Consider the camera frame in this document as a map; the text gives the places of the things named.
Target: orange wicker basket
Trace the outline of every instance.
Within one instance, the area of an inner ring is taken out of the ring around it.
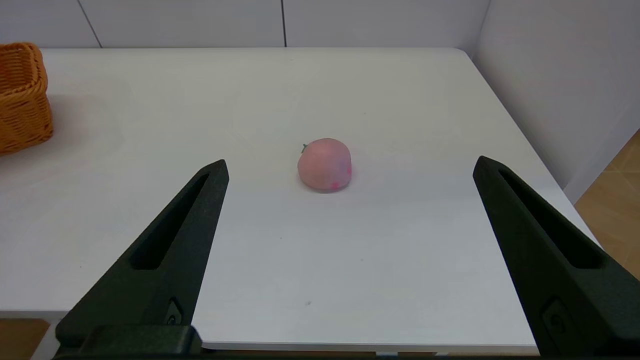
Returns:
[[[0,155],[37,145],[53,135],[47,73],[35,44],[0,45]]]

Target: pink peach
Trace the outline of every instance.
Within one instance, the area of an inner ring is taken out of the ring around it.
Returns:
[[[302,150],[298,174],[310,188],[321,191],[342,189],[351,180],[349,149],[332,138],[311,142]]]

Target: peach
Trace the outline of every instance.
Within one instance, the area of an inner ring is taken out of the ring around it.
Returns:
[[[303,183],[321,191],[340,190],[351,180],[351,154],[346,145],[323,138],[305,145],[298,174]]]

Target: white table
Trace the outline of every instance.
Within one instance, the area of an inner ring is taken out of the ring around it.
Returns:
[[[472,179],[510,166],[591,235],[454,49],[45,50],[55,135],[0,158],[0,316],[61,318],[203,165],[230,183],[193,325],[228,349],[535,344]],[[306,189],[334,137],[353,180]]]

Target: white wall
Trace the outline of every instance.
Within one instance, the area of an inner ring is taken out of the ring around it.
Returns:
[[[640,127],[638,0],[492,0],[474,61],[572,202]]]
[[[489,0],[284,0],[288,46],[475,49]]]
[[[472,53],[489,1],[0,0],[0,43],[279,47],[288,39],[289,46],[457,47]]]

